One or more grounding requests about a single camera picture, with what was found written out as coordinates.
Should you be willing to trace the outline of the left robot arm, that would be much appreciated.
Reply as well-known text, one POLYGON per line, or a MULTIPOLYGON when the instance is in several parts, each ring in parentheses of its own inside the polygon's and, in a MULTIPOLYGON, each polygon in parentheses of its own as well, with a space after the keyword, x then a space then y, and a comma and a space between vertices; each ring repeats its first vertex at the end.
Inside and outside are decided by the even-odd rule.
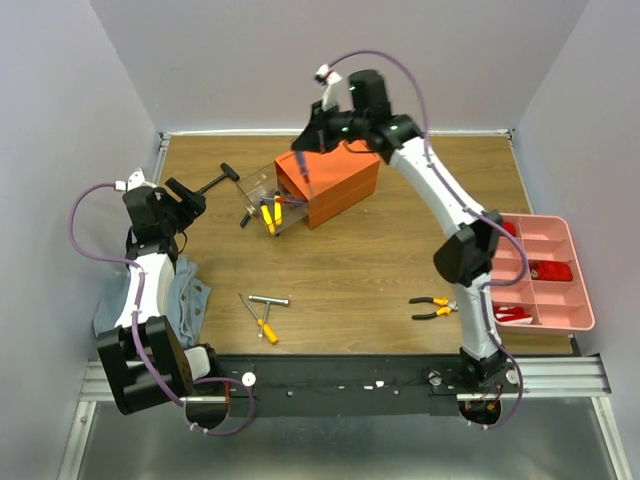
POLYGON ((222 380, 215 350, 185 348, 171 327, 169 293, 183 233, 206 209, 205 197, 171 178, 161 187, 140 169, 116 189, 131 220, 126 244, 129 287, 115 325, 98 335, 97 349, 121 413, 214 393, 222 380))

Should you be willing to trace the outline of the orange drawer cabinet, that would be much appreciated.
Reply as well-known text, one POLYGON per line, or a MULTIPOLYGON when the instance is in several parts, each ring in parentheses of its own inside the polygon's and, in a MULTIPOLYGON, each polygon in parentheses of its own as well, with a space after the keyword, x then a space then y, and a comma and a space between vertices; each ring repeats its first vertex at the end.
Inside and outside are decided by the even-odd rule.
POLYGON ((363 141, 351 149, 341 143, 326 154, 305 154, 310 173, 310 194, 292 151, 274 160, 278 180, 295 197, 308 200, 306 222, 310 230, 340 214, 374 193, 380 167, 379 157, 370 152, 363 141))

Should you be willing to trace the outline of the orange handled screwdriver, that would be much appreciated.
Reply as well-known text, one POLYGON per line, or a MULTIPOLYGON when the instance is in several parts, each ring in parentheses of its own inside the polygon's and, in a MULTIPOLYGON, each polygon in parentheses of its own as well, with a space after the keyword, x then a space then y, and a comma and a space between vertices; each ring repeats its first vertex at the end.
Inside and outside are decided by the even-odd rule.
POLYGON ((249 301, 242 294, 240 294, 239 297, 250 314, 256 320, 256 324, 259 327, 259 336, 261 338, 265 338, 271 345, 276 345, 279 342, 279 337, 277 336, 275 331, 262 317, 257 314, 254 308, 250 305, 249 301))

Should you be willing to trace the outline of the metal T-handle wrench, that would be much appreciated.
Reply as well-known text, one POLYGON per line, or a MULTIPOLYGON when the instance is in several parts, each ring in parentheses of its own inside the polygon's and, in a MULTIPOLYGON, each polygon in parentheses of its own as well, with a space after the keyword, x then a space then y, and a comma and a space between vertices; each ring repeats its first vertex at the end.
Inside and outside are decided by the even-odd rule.
POLYGON ((265 306, 264 312, 262 314, 262 318, 268 323, 268 316, 270 309, 273 305, 288 307, 290 305, 290 300, 288 298, 276 298, 269 296, 261 296, 261 295, 249 295, 249 300, 254 303, 260 303, 265 306))

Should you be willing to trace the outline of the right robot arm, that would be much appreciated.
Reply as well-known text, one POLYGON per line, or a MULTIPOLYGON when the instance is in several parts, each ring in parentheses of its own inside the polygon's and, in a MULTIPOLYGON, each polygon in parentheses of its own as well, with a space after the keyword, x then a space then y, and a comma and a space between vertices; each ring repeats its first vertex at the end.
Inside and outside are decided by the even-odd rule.
POLYGON ((459 309, 463 341, 460 379, 480 392, 493 384, 506 362, 501 352, 490 300, 490 272, 502 218, 486 212, 459 185, 430 147, 425 133, 407 115, 395 115, 384 78, 375 70, 348 77, 352 109, 340 109, 335 90, 341 76, 321 66, 314 79, 323 88, 321 100, 292 150, 305 183, 312 177, 307 160, 313 153, 328 154, 341 142, 365 142, 369 150, 402 174, 430 208, 446 237, 434 264, 451 284, 459 309))

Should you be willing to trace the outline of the small yellow handled screwdriver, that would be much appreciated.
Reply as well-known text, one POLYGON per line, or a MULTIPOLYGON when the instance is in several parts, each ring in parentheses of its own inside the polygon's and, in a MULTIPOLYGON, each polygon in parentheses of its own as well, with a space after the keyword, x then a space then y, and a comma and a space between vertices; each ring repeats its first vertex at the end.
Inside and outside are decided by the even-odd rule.
POLYGON ((273 215, 273 219, 274 219, 274 223, 276 226, 280 226, 282 224, 283 221, 283 215, 282 215, 282 204, 281 204, 281 196, 278 194, 275 194, 273 197, 273 208, 274 208, 274 215, 273 215))

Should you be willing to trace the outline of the red handled screwdriver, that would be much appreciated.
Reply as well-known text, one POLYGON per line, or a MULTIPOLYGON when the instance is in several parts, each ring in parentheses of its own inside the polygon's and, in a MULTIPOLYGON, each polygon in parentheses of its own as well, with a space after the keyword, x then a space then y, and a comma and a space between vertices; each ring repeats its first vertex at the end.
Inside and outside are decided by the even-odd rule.
POLYGON ((277 201, 281 204, 290 204, 290 205, 304 205, 307 203, 304 199, 294 198, 294 197, 279 197, 277 201))

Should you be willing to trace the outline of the clear top drawer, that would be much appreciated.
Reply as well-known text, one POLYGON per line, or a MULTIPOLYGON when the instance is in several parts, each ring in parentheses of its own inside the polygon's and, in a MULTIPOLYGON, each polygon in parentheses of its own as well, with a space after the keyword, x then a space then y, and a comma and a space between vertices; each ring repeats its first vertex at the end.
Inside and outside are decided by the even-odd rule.
MULTIPOLYGON (((264 166, 242 177, 236 186, 246 212, 251 214, 253 218, 256 218, 258 222, 265 227, 268 234, 269 232, 262 220, 260 212, 261 200, 266 202, 273 218, 273 197, 275 194, 281 197, 304 199, 300 193, 294 193, 293 190, 285 184, 285 177, 277 172, 274 164, 264 166)), ((274 236, 280 235, 284 230, 306 219, 308 216, 308 202, 304 205, 282 204, 282 215, 282 224, 276 226, 276 234, 274 236)))

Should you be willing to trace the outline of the grey handled screwdriver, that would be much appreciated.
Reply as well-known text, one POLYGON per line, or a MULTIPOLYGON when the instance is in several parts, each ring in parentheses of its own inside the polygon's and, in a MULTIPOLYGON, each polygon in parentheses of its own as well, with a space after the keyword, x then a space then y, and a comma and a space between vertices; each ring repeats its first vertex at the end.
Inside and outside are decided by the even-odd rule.
POLYGON ((305 185, 308 187, 309 192, 312 192, 311 179, 305 153, 303 151, 294 151, 294 157, 299 169, 300 176, 302 177, 305 185))

